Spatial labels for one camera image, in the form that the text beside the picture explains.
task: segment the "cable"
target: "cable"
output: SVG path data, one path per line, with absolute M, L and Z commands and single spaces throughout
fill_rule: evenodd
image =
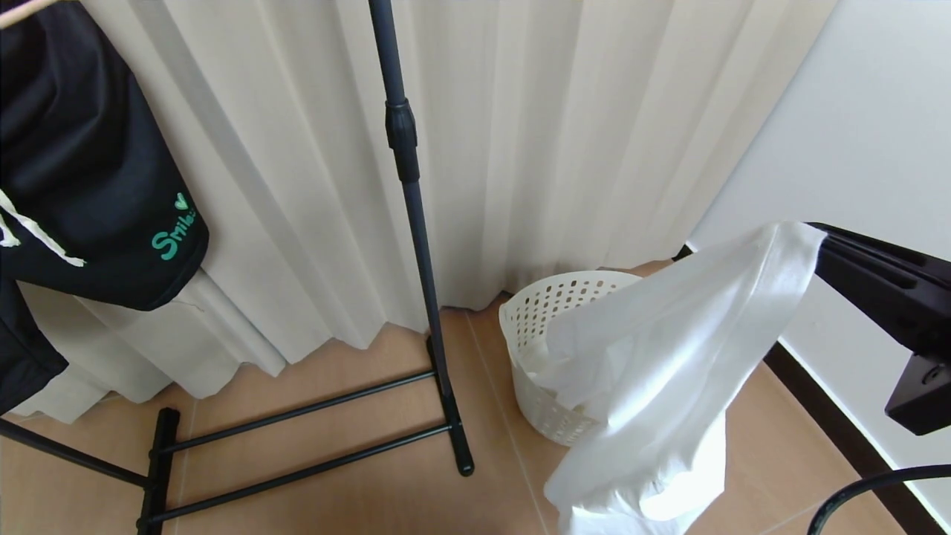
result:
M 867 490 L 872 490 L 880 486 L 895 485 L 905 481 L 947 477 L 951 477 L 951 465 L 903 468 L 901 470 L 893 470 L 877 476 L 861 479 L 851 485 L 843 487 L 842 490 L 836 492 L 832 497 L 826 500 L 823 506 L 819 507 L 819 510 L 816 511 L 815 516 L 812 517 L 812 522 L 809 523 L 809 530 L 805 534 L 819 535 L 822 533 L 825 522 L 828 521 L 829 516 L 831 516 L 836 509 Z

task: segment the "drawstring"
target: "drawstring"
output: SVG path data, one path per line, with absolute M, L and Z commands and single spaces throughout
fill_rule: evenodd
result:
M 46 234 L 39 224 L 30 219 L 29 217 L 21 214 L 16 211 L 16 207 L 13 206 L 13 202 L 7 196 L 6 193 L 0 189 L 0 208 L 3 209 L 6 213 L 11 215 L 13 219 L 17 220 L 20 225 L 29 231 L 30 234 L 36 237 L 43 245 L 56 253 L 56 256 L 62 258 L 71 266 L 76 266 L 81 268 L 86 264 L 86 261 L 82 258 L 74 258 L 72 256 L 66 256 L 66 251 L 56 243 L 56 240 L 49 237 L 49 234 Z M 0 246 L 5 248 L 15 248 L 20 245 L 20 240 L 13 235 L 13 231 L 10 230 L 10 227 L 7 227 L 7 224 L 3 220 L 3 215 L 0 215 L 0 230 L 3 231 L 3 240 L 0 240 Z

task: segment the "embroidered logo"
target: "embroidered logo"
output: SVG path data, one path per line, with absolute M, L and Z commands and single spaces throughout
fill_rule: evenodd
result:
M 188 228 L 195 223 L 195 218 L 198 217 L 198 213 L 194 209 L 188 208 L 188 201 L 185 200 L 184 195 L 181 193 L 179 193 L 175 199 L 175 208 L 187 213 L 178 216 L 178 221 L 175 222 L 175 228 L 172 229 L 171 232 L 158 232 L 152 236 L 152 248 L 157 250 L 165 249 L 160 255 L 162 260 L 175 258 L 175 255 L 178 253 L 179 242 L 185 238 L 188 234 Z

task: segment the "pole connector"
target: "pole connector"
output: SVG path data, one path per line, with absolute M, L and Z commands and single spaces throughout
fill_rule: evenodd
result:
M 397 161 L 397 175 L 403 184 L 419 181 L 417 158 L 416 119 L 410 109 L 410 101 L 386 103 L 386 139 Z

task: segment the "beige curtain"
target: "beige curtain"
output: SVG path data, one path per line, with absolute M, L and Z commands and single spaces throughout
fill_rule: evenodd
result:
M 674 254 L 833 3 L 394 0 L 441 303 Z M 331 337 L 426 328 L 365 2 L 84 5 L 143 85 L 212 244 L 170 311 L 72 305 L 82 334 L 50 337 L 75 366 L 22 411 L 69 420 L 109 389 L 145 399 L 170 381 L 205 396 L 238 362 L 278 373 Z M 104 358 L 135 372 L 104 377 Z

